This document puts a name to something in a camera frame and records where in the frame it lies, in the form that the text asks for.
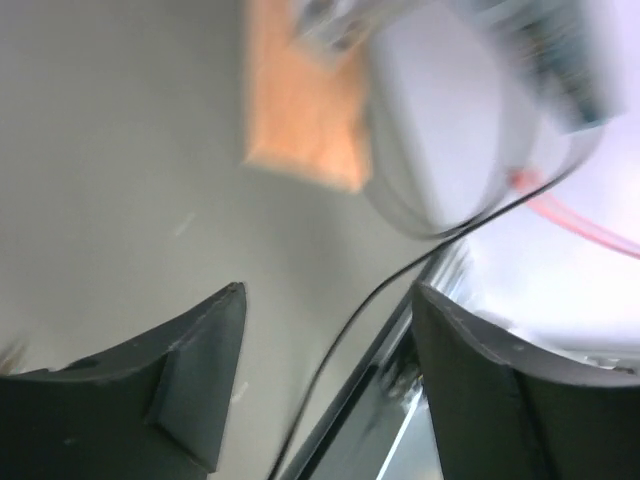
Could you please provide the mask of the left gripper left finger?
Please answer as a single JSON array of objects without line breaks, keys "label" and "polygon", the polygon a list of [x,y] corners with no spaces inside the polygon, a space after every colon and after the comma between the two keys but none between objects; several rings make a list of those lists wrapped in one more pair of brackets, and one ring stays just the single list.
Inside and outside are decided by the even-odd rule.
[{"label": "left gripper left finger", "polygon": [[204,479],[217,469],[246,321],[231,283],[60,370],[1,380],[5,479]]}]

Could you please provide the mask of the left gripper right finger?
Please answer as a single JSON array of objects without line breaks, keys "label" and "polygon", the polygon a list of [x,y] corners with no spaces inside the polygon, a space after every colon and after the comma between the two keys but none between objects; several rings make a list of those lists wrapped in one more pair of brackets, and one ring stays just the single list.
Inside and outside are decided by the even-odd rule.
[{"label": "left gripper right finger", "polygon": [[446,479],[636,479],[639,378],[553,353],[417,286],[412,332]]}]

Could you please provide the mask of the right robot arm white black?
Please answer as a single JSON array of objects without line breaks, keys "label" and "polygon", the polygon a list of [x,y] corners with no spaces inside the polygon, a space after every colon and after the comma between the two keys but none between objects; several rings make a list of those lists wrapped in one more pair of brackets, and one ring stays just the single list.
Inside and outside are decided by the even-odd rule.
[{"label": "right robot arm white black", "polygon": [[436,242],[519,195],[603,194],[616,110],[604,1],[417,1],[368,43],[374,177],[364,195]]}]

